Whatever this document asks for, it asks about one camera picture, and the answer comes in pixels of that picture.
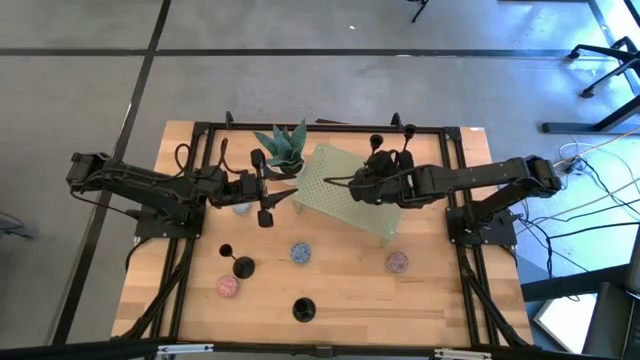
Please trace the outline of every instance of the wooden tabletop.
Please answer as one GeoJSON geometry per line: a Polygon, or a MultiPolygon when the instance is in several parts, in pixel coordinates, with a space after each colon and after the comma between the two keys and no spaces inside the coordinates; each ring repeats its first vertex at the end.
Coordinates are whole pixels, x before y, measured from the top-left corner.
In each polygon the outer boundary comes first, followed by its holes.
{"type": "MultiPolygon", "coordinates": [[[[189,142],[193,122],[167,122],[155,170],[175,174],[175,147],[189,142]]],[[[462,128],[468,166],[491,162],[481,128],[462,128]]],[[[303,157],[317,144],[330,144],[367,157],[365,133],[309,132],[303,157]]],[[[216,131],[211,162],[218,160],[223,138],[229,139],[226,160],[231,168],[251,169],[249,153],[260,147],[250,131],[216,131]]],[[[402,148],[401,134],[384,134],[383,149],[402,148]]],[[[455,156],[451,144],[451,156],[455,156]]],[[[416,135],[410,142],[416,164],[442,165],[438,138],[416,135]]],[[[290,188],[270,182],[269,191],[290,188]]],[[[474,199],[494,188],[476,189],[474,199]]],[[[272,211],[275,226],[258,227],[253,206],[242,217],[231,208],[207,211],[202,237],[197,240],[180,324],[180,340],[251,343],[449,346],[469,345],[455,248],[448,241],[445,207],[439,200],[421,210],[403,210],[397,236],[384,247],[374,235],[338,219],[305,210],[298,216],[290,199],[272,211]],[[304,241],[312,247],[311,261],[298,265],[289,250],[304,241]],[[233,261],[219,255],[222,244],[237,256],[256,262],[255,274],[240,280],[235,298],[222,298],[217,279],[232,274],[233,261]],[[405,273],[393,274],[385,258],[393,251],[409,257],[405,273]],[[300,323],[292,315],[296,299],[308,297],[316,317],[300,323]]],[[[167,239],[154,239],[133,255],[113,335],[128,330],[158,291],[167,239]]],[[[491,295],[518,334],[531,341],[529,322],[513,258],[497,247],[484,247],[491,295]]],[[[475,299],[481,340],[487,342],[482,306],[475,299]]],[[[168,333],[173,299],[165,310],[161,334],[168,333]]]]}

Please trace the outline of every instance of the concrete floor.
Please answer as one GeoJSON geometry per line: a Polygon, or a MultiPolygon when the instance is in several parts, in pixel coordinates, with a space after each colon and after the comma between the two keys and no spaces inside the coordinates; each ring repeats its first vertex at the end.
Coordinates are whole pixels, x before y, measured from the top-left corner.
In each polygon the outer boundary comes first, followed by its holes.
{"type": "MultiPolygon", "coordinates": [[[[621,4],[599,3],[616,37],[638,38],[621,4]]],[[[0,47],[146,47],[160,5],[160,0],[5,0],[0,47]]],[[[160,47],[570,49],[578,42],[606,44],[582,3],[432,0],[411,25],[416,9],[400,0],[176,0],[160,47]]],[[[0,241],[2,348],[48,341],[91,211],[68,195],[69,158],[75,151],[111,152],[141,62],[138,57],[0,57],[0,210],[40,232],[34,241],[0,241]]],[[[354,124],[386,124],[399,112],[405,122],[419,125],[486,128],[494,160],[529,154],[556,160],[559,146],[571,138],[543,135],[539,124],[598,121],[630,100],[624,77],[608,82],[592,99],[577,96],[615,66],[603,58],[573,63],[560,58],[156,58],[125,161],[152,166],[166,120],[222,121],[227,110],[238,121],[320,117],[354,124]]],[[[577,138],[599,143],[609,137],[577,138]]],[[[607,149],[638,174],[640,162],[630,156],[637,145],[637,139],[627,138],[607,149]]],[[[611,189],[630,180],[610,155],[595,153],[589,160],[611,189]]],[[[567,191],[531,200],[531,212],[549,215],[602,194],[588,176],[572,176],[567,191]]],[[[632,189],[620,197],[633,200],[638,194],[632,189]]],[[[128,206],[122,199],[112,204],[128,206]]],[[[549,221],[543,227],[558,234],[631,218],[616,210],[583,220],[549,221]]],[[[119,214],[108,215],[71,341],[108,338],[133,227],[119,214]]],[[[617,265],[628,260],[635,230],[558,239],[554,248],[588,269],[617,265]]],[[[544,268],[546,251],[530,234],[519,237],[518,253],[544,268]]],[[[555,274],[579,271],[554,258],[555,274]]]]}

